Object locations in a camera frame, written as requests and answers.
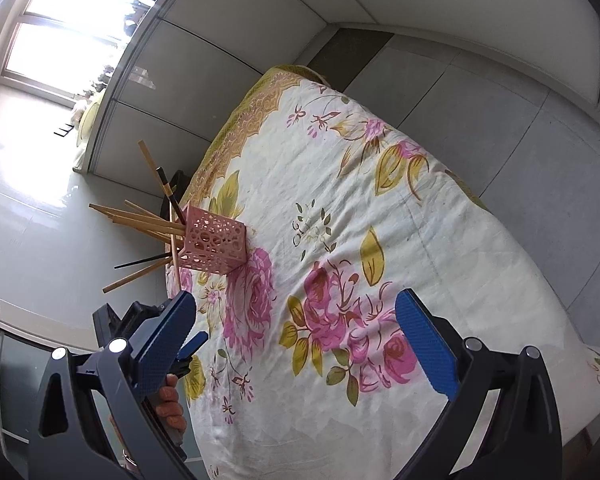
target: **pink pen holder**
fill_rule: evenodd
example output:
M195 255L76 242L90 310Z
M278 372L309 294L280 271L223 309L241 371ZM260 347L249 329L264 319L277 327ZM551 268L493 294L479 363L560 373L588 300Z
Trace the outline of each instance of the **pink pen holder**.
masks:
M242 222L187 205L181 267L228 274L247 261L246 229Z

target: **tile grout line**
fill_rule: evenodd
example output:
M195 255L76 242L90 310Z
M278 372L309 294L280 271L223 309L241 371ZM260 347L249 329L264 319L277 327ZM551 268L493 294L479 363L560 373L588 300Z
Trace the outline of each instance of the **tile grout line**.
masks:
M565 309L565 311L568 313L569 309L573 306L573 303L575 303L575 301L580 297L580 295L582 294L582 291L586 288L587 285L589 285L589 282L591 281L591 279L593 278L593 275L596 273L596 271L598 270L598 268L600 267L600 261L598 262L598 264L596 265L596 268L593 269L593 272L591 273L591 275L587 278L587 281L584 283L584 285L582 286L582 288L580 289L580 291L578 292L577 296L575 298L573 298L573 300L571 300L571 303L569 304L569 306Z
M456 60L456 57L460 56L460 53L461 53L461 52L462 52L462 50L459 50L459 51L458 51L458 53L457 53L455 56L453 56L453 58L451 59L451 61L449 61L449 62L446 64L446 66L445 66L445 69L444 69L444 70L442 71L442 73L441 73L441 74L438 76L438 78L437 78L437 79L436 79L436 80L433 82L433 85L431 85L431 86L429 87L429 89L428 89L428 90L425 92L425 94L424 94L424 95L423 95L423 96L422 96L422 97L421 97L421 98L418 100L418 102L417 102L416 104L414 104L414 105L413 105L413 108L412 108L411 110L409 110L409 112L408 112L408 113L405 115L404 119L403 119L403 120L401 120L401 121L398 123L398 125L396 126L396 129L400 128L400 126L402 125L402 123L403 123L404 121L406 121L406 120L407 120L407 118L408 118L408 117L411 115L411 113L412 113L412 112L413 112L413 111L414 111L414 110L415 110L415 109L418 107L418 105L420 104L420 102L421 102L421 101L422 101L422 100L423 100L423 99L424 99L424 98L427 96L427 94L428 94L429 92L431 92L431 89L432 89L432 88L433 88L433 87L436 85L436 83L437 83L438 81L440 81L440 78L441 78L443 75L445 75L446 69L447 69L447 68L449 68L449 67L451 66L451 64L452 64L452 63L453 63L453 62Z
M503 165L500 167L500 169L498 170L498 172L495 175L493 175L493 178L485 186L484 190L482 190L482 193L480 193L480 195L479 195L480 198L482 198L482 196L484 195L484 193L489 189L489 186L493 183L493 181L496 180L496 177L500 174L500 172L502 171L502 168L504 168L507 165L507 162L509 161L509 159L511 158L511 156L513 155L513 153L517 150L518 146L522 142L522 139L525 138L526 133L529 131L529 128L531 128L531 125L536 121L536 118L540 114L540 110L542 110L542 107L544 106L544 101L542 101L542 104L538 108L538 111L534 115L534 118L531 119L531 122L529 123L529 126L526 127L525 133L522 134L522 137L520 137L520 140L516 144L515 148L513 148L513 150L511 150L511 153L509 153L509 156L507 157L507 160L504 161Z

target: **finger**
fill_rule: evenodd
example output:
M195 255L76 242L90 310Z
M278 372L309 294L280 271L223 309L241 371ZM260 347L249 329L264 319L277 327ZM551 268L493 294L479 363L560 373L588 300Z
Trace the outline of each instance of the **finger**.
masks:
M178 391L173 386L163 386L158 393L162 400L178 400Z
M167 386L175 388L176 384L178 384L178 378L173 374L167 374Z
M177 402L164 402L156 407L155 413L160 416L180 416L184 413L184 409Z
M176 430L184 432L187 429L187 421L183 416L168 416L167 424Z

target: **dark floor mat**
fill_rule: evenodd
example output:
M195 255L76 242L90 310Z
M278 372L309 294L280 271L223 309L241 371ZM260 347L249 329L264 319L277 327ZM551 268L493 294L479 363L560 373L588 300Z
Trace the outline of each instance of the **dark floor mat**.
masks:
M390 32L341 28L309 63L334 90L343 92L392 37Z

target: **glass door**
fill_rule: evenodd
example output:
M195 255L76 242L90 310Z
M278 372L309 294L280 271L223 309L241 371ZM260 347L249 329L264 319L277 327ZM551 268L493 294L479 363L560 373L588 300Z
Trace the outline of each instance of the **glass door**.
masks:
M2 75L74 99L108 82L155 0L30 0L18 17Z

